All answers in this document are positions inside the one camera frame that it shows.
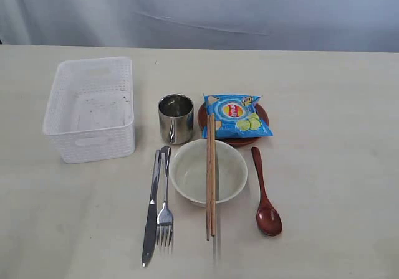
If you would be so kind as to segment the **white ceramic bowl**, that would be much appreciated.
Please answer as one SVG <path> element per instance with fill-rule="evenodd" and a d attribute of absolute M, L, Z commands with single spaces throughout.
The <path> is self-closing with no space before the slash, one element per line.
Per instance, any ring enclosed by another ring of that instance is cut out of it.
<path fill-rule="evenodd" d="M 246 185 L 248 169 L 238 150 L 216 142 L 216 203 L 236 197 Z M 193 204 L 206 206 L 206 140 L 191 141 L 178 149 L 170 163 L 170 181 Z"/>

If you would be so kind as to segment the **brown wooden spoon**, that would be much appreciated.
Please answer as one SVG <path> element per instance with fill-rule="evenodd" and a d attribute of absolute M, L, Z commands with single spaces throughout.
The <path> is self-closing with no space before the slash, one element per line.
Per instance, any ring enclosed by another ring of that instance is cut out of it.
<path fill-rule="evenodd" d="M 260 200 L 256 213 L 256 223 L 259 230 L 265 235 L 275 237 L 282 232 L 282 222 L 278 212 L 272 206 L 266 194 L 262 171 L 262 158 L 259 148 L 251 148 L 252 158 L 257 172 Z"/>

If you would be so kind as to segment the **steel fork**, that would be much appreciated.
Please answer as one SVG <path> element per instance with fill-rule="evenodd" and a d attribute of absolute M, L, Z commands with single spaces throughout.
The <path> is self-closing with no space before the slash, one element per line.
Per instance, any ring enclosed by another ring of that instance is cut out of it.
<path fill-rule="evenodd" d="M 157 192 L 160 176 L 161 154 L 160 150 L 156 150 L 155 160 L 153 165 L 153 175 L 151 182 L 150 200 L 148 203 L 148 213 L 145 225 L 145 234 L 143 239 L 142 250 L 142 267 L 145 268 L 150 263 L 152 258 L 155 242 L 156 242 L 156 227 L 157 227 Z"/>

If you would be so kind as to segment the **steel spoon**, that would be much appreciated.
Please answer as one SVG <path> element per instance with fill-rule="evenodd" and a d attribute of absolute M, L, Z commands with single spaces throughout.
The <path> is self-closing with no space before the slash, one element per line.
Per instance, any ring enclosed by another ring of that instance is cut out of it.
<path fill-rule="evenodd" d="M 164 146 L 160 150 L 161 163 L 164 167 L 165 185 L 163 206 L 157 217 L 156 244 L 160 247 L 169 247 L 173 237 L 173 214 L 168 207 L 168 183 L 171 148 Z"/>

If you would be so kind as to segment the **blue potato chips bag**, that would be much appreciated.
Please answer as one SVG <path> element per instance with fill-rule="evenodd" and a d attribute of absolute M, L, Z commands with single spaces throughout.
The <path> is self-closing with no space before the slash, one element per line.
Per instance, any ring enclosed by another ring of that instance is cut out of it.
<path fill-rule="evenodd" d="M 273 133 L 256 112 L 258 95 L 217 94 L 204 96 L 207 115 L 215 117 L 217 139 L 258 138 Z"/>

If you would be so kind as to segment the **brown ceramic plate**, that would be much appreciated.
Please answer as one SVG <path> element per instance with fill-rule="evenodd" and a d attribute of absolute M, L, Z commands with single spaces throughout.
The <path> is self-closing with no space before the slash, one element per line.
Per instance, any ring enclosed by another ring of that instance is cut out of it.
<path fill-rule="evenodd" d="M 260 118 L 262 120 L 265 121 L 266 125 L 269 125 L 269 117 L 268 117 L 266 111 L 263 109 L 263 107 L 260 104 L 256 104 L 255 109 L 256 109 L 256 113 L 260 116 Z M 204 127 L 207 125 L 207 114 L 206 114 L 206 109 L 205 109 L 204 103 L 198 109 L 197 120 L 198 120 L 200 129 L 203 130 Z M 242 146 L 247 146 L 247 145 L 253 144 L 259 139 L 260 139 L 260 137 L 234 138 L 234 139 L 222 139 L 221 141 L 224 143 L 227 143 L 233 147 L 242 147 Z"/>

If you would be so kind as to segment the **white woven plastic basket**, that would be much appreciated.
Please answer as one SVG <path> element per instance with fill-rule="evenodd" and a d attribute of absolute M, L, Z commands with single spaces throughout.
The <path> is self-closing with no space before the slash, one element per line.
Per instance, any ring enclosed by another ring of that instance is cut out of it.
<path fill-rule="evenodd" d="M 131 155 L 135 150 L 132 60 L 107 57 L 60 63 L 42 131 L 69 164 Z"/>

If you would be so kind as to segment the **brown wooden chopstick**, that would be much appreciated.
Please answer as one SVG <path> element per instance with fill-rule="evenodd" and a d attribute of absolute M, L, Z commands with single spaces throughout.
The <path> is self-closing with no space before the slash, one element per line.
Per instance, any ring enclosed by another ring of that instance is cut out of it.
<path fill-rule="evenodd" d="M 211 237 L 211 142 L 210 142 L 210 117 L 207 116 L 206 134 L 206 240 Z"/>
<path fill-rule="evenodd" d="M 211 142 L 211 236 L 216 235 L 216 143 L 215 143 L 215 114 L 210 115 Z"/>

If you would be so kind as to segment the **shiny steel cup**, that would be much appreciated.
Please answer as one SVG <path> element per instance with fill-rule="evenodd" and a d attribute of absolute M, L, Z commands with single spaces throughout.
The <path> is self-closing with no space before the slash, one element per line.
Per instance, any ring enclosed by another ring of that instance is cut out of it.
<path fill-rule="evenodd" d="M 183 144 L 192 139 L 193 111 L 193 102 L 182 94 L 166 95 L 158 102 L 160 134 L 164 142 Z"/>

